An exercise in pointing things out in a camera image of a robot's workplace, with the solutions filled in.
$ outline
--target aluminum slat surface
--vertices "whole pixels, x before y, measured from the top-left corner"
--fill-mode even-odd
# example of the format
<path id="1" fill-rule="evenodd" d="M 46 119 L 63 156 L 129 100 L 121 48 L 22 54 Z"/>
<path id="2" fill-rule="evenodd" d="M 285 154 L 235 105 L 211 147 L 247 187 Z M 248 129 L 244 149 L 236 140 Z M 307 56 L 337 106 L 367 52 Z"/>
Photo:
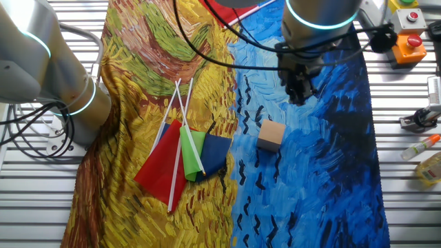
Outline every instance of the aluminum slat surface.
<path id="1" fill-rule="evenodd" d="M 101 36 L 107 0 L 50 0 L 59 19 Z M 438 15 L 425 15 L 431 23 Z M 68 45 L 90 69 L 98 48 L 83 37 L 63 32 Z M 368 42 L 359 34 L 360 43 Z M 441 127 L 422 134 L 401 130 L 398 118 L 426 107 L 427 77 L 435 74 L 433 44 L 422 35 L 428 55 L 412 70 L 392 70 L 383 54 L 364 52 L 371 86 L 373 119 L 376 130 L 384 207 L 392 248 L 441 247 L 441 184 L 427 188 L 414 174 L 415 166 L 436 152 L 441 143 L 410 161 L 400 160 L 399 154 L 415 142 L 441 133 Z M 25 114 L 32 111 L 25 106 Z M 43 117 L 49 124 L 52 116 Z M 48 134 L 43 122 L 34 125 Z M 25 132 L 26 138 L 42 151 L 47 139 Z M 0 152 L 0 247 L 53 248 L 59 247 L 67 222 L 78 163 L 62 163 L 28 158 L 8 144 L 4 158 Z"/>

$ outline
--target van gogh painting print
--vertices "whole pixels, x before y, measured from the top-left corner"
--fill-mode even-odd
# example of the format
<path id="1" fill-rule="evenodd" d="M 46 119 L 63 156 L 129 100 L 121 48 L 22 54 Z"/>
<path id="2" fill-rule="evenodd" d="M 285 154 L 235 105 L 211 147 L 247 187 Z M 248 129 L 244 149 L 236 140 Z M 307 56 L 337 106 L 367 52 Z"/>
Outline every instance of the van gogh painting print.
<path id="1" fill-rule="evenodd" d="M 267 46 L 283 40 L 283 0 L 243 20 Z M 276 55 L 220 27 L 199 0 L 180 0 L 195 46 L 225 63 L 276 66 Z M 389 247 L 367 71 L 362 55 L 325 67 L 317 95 L 288 103 L 276 72 L 232 70 L 196 55 L 171 0 L 109 0 L 103 80 L 112 112 L 76 180 L 62 247 Z M 325 55 L 360 48 L 357 37 Z M 226 166 L 185 185 L 176 210 L 134 181 L 146 162 L 174 82 L 195 130 L 232 138 Z M 286 125 L 277 153 L 256 149 L 264 119 Z"/>

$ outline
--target glue stick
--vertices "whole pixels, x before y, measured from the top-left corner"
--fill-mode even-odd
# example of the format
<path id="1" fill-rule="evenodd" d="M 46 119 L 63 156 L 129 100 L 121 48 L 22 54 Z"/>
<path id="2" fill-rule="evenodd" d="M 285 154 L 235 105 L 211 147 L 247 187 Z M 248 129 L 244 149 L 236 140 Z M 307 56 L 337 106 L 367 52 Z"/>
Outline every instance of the glue stick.
<path id="1" fill-rule="evenodd" d="M 435 145 L 435 143 L 437 143 L 440 139 L 441 137 L 439 134 L 434 134 L 429 138 L 424 139 L 420 143 L 416 143 L 415 145 L 412 145 L 411 147 L 407 148 L 405 151 L 401 153 L 401 158 L 407 161 L 413 158 L 414 156 L 417 156 L 418 154 L 422 153 L 425 149 Z"/>

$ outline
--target red fabric corner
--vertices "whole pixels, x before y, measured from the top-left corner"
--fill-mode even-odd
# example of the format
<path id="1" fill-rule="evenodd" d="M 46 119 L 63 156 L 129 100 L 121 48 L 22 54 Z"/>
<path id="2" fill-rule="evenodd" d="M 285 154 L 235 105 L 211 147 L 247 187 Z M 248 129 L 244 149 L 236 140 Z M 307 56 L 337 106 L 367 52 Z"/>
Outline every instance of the red fabric corner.
<path id="1" fill-rule="evenodd" d="M 166 205 L 168 205 L 172 186 L 174 161 L 180 137 L 179 128 L 181 128 L 181 123 L 174 120 L 134 178 L 134 180 L 141 184 L 151 195 Z M 186 183 L 187 180 L 185 179 L 184 163 L 181 154 L 178 174 L 176 175 L 172 211 L 176 209 Z"/>
<path id="2" fill-rule="evenodd" d="M 208 6 L 205 4 L 205 0 L 199 0 L 199 1 L 210 12 L 210 14 L 213 15 L 213 13 L 209 10 Z M 221 4 L 216 3 L 215 0 L 208 0 L 208 2 L 213 7 L 213 9 L 216 11 L 216 13 L 218 13 L 218 15 L 220 17 L 222 17 L 222 19 L 224 19 L 227 23 L 230 23 L 230 22 L 234 21 L 235 19 L 237 19 L 236 14 L 234 14 L 234 11 L 231 8 L 222 6 Z M 237 14 L 239 16 L 241 16 L 242 14 L 245 14 L 246 12 L 254 9 L 255 7 L 257 7 L 257 6 L 252 6 L 252 7 L 248 7 L 248 8 L 237 8 L 235 10 L 236 10 Z M 217 20 L 219 25 L 223 26 L 223 24 L 216 17 L 214 17 L 214 18 Z"/>

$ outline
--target small wooden cube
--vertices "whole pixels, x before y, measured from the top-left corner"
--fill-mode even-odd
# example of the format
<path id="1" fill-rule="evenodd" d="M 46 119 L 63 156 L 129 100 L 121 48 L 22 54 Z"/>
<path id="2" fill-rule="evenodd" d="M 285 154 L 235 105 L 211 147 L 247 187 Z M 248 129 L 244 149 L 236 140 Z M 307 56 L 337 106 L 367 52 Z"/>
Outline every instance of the small wooden cube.
<path id="1" fill-rule="evenodd" d="M 266 119 L 263 120 L 257 140 L 257 147 L 271 152 L 277 152 L 280 145 L 282 145 L 285 128 L 283 124 Z"/>

